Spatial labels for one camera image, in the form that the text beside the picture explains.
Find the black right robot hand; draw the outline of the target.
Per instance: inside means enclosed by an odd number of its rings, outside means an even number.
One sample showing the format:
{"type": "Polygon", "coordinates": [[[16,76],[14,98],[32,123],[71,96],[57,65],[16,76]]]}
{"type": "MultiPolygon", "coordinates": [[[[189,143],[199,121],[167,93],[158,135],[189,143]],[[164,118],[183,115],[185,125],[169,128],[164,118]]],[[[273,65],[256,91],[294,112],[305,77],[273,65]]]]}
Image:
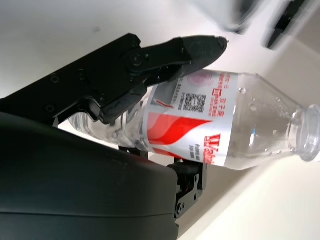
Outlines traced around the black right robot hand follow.
{"type": "Polygon", "coordinates": [[[224,37],[189,36],[142,48],[134,34],[0,101],[3,240],[176,240],[176,220],[202,196],[207,165],[118,150],[58,125],[76,113],[113,123],[149,86],[194,73],[226,50],[224,37]]]}

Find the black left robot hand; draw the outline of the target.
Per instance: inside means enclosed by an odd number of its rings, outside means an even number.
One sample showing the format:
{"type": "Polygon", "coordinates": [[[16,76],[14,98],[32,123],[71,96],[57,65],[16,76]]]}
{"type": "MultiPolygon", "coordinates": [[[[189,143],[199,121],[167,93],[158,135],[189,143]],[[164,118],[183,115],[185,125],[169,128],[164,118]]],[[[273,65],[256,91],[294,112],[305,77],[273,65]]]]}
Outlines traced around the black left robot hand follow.
{"type": "Polygon", "coordinates": [[[274,17],[274,23],[271,25],[266,40],[263,43],[266,49],[273,50],[290,33],[291,28],[298,22],[309,2],[309,0],[285,1],[284,7],[274,17]]]}

